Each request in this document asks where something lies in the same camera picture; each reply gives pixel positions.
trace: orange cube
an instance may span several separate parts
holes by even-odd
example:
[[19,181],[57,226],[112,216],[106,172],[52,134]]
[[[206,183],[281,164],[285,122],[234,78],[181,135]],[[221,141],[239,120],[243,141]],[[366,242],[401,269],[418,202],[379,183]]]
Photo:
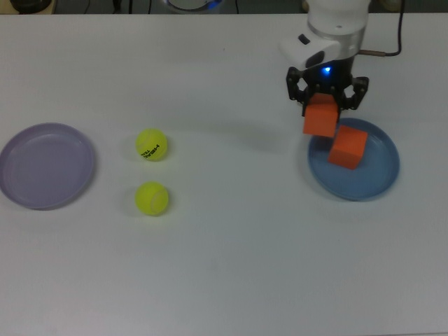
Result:
[[305,110],[303,132],[305,134],[334,137],[338,107],[331,94],[316,93]]
[[341,125],[333,142],[328,161],[355,169],[363,158],[368,133]]

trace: lavender plate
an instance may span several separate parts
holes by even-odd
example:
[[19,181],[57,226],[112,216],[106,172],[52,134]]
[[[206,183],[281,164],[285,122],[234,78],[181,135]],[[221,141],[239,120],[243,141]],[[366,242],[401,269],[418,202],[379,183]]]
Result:
[[24,129],[0,153],[0,190],[30,209],[55,209],[76,197],[93,173],[89,140],[63,124]]

